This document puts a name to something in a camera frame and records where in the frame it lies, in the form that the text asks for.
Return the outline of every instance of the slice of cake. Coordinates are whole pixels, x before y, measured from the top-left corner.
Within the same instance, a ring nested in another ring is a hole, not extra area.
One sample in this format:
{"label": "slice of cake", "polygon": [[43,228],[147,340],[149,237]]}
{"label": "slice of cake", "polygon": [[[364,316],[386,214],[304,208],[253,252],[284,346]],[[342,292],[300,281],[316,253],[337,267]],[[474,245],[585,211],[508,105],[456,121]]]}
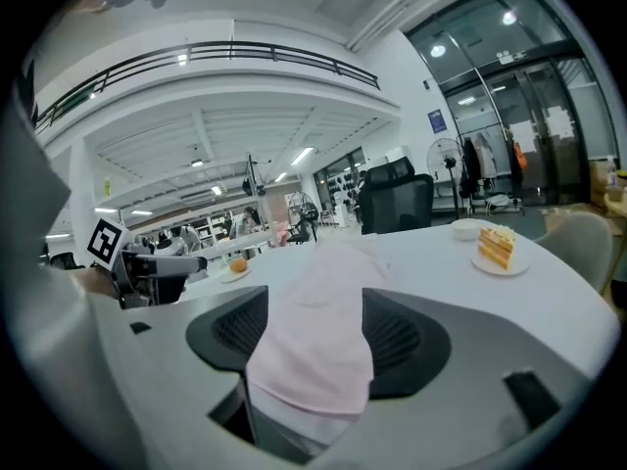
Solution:
{"label": "slice of cake", "polygon": [[509,271],[515,238],[514,232],[505,226],[482,227],[479,233],[479,254]]}

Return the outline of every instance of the bag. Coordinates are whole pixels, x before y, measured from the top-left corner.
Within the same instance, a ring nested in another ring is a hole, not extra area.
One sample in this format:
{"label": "bag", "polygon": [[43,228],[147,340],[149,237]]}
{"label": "bag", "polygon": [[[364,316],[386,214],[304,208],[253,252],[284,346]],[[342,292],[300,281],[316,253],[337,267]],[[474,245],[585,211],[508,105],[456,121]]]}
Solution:
{"label": "bag", "polygon": [[518,160],[518,165],[520,166],[520,170],[524,170],[527,168],[527,158],[525,154],[522,153],[520,149],[520,145],[518,143],[513,144],[513,151],[516,153],[516,159]]}

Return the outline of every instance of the beige chair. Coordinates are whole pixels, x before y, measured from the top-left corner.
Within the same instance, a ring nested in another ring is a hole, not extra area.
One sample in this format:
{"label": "beige chair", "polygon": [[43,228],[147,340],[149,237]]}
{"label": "beige chair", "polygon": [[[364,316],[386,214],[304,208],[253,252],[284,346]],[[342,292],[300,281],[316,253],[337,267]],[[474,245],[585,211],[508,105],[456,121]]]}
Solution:
{"label": "beige chair", "polygon": [[612,254],[611,231],[605,219],[590,212],[574,212],[536,243],[568,264],[596,291],[603,290]]}

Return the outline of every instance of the blue sign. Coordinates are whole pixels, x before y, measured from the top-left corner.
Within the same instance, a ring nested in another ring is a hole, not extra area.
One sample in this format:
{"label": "blue sign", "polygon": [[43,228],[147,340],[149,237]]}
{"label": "blue sign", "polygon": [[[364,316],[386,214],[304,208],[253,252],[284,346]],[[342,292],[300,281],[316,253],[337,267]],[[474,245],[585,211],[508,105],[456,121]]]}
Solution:
{"label": "blue sign", "polygon": [[443,130],[447,130],[447,125],[444,122],[444,117],[442,116],[442,112],[440,110],[431,112],[429,114],[429,121],[431,122],[431,127],[433,128],[433,132],[435,134],[442,132]]}

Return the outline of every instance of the glass door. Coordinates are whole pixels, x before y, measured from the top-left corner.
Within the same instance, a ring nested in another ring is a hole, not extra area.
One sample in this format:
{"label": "glass door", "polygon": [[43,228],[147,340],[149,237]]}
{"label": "glass door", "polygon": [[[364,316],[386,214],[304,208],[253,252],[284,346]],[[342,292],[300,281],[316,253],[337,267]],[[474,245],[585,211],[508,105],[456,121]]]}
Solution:
{"label": "glass door", "polygon": [[525,205],[578,202],[583,148],[557,73],[549,63],[510,70],[486,80],[509,136],[527,162]]}

